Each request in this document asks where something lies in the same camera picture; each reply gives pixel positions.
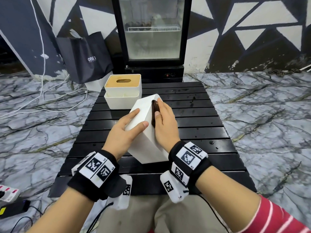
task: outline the oval slot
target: oval slot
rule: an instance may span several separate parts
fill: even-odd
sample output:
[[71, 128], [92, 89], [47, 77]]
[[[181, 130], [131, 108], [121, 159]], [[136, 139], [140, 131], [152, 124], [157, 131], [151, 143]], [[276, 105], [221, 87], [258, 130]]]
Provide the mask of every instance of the oval slot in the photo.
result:
[[129, 83], [130, 81], [130, 79], [118, 79], [117, 83]]

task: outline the shirt sleeve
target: shirt sleeve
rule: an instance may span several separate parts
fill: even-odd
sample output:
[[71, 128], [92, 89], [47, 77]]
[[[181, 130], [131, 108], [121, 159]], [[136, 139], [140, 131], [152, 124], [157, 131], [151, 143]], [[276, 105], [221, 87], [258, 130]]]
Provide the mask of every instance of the shirt sleeve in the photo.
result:
[[311, 233], [280, 206], [261, 196], [255, 216], [245, 229], [238, 233]]

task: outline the floor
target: floor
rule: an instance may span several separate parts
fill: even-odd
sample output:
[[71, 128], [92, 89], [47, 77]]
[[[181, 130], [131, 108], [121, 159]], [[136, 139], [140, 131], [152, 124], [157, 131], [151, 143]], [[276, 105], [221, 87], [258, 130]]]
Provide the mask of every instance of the floor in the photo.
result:
[[[257, 73], [191, 74], [184, 81], [201, 81], [260, 193], [311, 227], [311, 74], [284, 77]], [[48, 82], [44, 89], [59, 84]], [[78, 89], [66, 83], [45, 99]], [[27, 74], [0, 74], [0, 116], [37, 97], [40, 82]], [[68, 110], [83, 100], [83, 90], [58, 101], [33, 102], [25, 111]], [[54, 200], [49, 188], [64, 162], [98, 93], [67, 113], [38, 112], [0, 120], [0, 183], [23, 190], [42, 211]], [[103, 208], [97, 202], [85, 232]], [[0, 221], [10, 232], [22, 216], [39, 217], [35, 209]], [[29, 228], [27, 219], [16, 231]]]

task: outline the hand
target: hand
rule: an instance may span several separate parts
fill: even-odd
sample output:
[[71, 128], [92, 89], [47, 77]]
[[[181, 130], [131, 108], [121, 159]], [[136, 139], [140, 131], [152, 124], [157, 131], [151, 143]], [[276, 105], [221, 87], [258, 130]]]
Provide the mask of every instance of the hand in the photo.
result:
[[160, 98], [157, 101], [160, 112], [155, 112], [155, 137], [158, 143], [169, 153], [173, 146], [180, 141], [177, 121], [172, 108]]
[[108, 134], [103, 150], [113, 154], [117, 161], [127, 152], [134, 139], [142, 133], [149, 123], [143, 121], [137, 124], [129, 131], [125, 131], [125, 126], [139, 113], [139, 109], [135, 109], [128, 115], [119, 119], [119, 121], [112, 127]]

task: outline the refrigerator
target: refrigerator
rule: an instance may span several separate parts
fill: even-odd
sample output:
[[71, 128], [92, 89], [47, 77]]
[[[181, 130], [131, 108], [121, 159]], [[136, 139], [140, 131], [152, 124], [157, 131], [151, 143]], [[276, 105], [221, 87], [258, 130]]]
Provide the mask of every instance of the refrigerator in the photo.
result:
[[192, 0], [112, 0], [127, 74], [181, 82]]

